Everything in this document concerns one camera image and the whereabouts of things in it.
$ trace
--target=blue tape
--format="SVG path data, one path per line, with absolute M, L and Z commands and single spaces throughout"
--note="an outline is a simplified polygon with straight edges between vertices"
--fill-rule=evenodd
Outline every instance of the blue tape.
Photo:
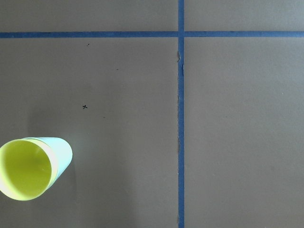
M 0 32 L 0 38 L 304 37 L 304 31 L 184 31 L 181 11 L 179 31 Z
M 179 228 L 185 227 L 185 159 L 184 159 L 184 0 L 179 0 L 179 55 L 178 64 L 178 188 L 179 188 Z
M 175 31 L 134 32 L 0 32 L 0 38 L 134 38 L 178 37 Z
M 304 31 L 186 31 L 185 37 L 304 37 Z

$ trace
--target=gray surface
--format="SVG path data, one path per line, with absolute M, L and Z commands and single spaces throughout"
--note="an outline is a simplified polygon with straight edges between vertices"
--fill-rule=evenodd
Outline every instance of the gray surface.
M 304 1 L 185 0 L 185 30 L 304 30 Z
M 175 0 L 2 0 L 0 31 L 174 31 Z
M 176 47 L 176 38 L 0 39 L 0 144 L 61 137 L 74 153 L 41 197 L 0 194 L 2 228 L 177 227 Z
M 187 228 L 304 226 L 304 39 L 185 40 Z

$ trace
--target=plastic cup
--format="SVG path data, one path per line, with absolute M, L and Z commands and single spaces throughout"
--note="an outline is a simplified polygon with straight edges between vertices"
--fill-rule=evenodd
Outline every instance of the plastic cup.
M 15 200 L 32 200 L 59 178 L 72 160 L 61 138 L 23 138 L 0 148 L 0 191 Z

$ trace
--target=gray floor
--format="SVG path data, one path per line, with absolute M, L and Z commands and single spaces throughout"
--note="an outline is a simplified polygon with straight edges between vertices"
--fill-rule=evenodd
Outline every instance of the gray floor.
M 178 1 L 0 3 L 0 32 L 177 31 Z M 297 0 L 185 0 L 185 30 L 304 30 Z M 304 227 L 304 38 L 185 38 L 185 227 Z M 0 144 L 66 139 L 3 228 L 177 228 L 177 38 L 0 39 Z

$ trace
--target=yellow cup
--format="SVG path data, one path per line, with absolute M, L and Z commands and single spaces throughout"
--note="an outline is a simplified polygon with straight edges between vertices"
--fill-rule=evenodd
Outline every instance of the yellow cup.
M 32 200 L 58 179 L 72 160 L 60 138 L 24 138 L 0 148 L 0 191 L 15 200 Z

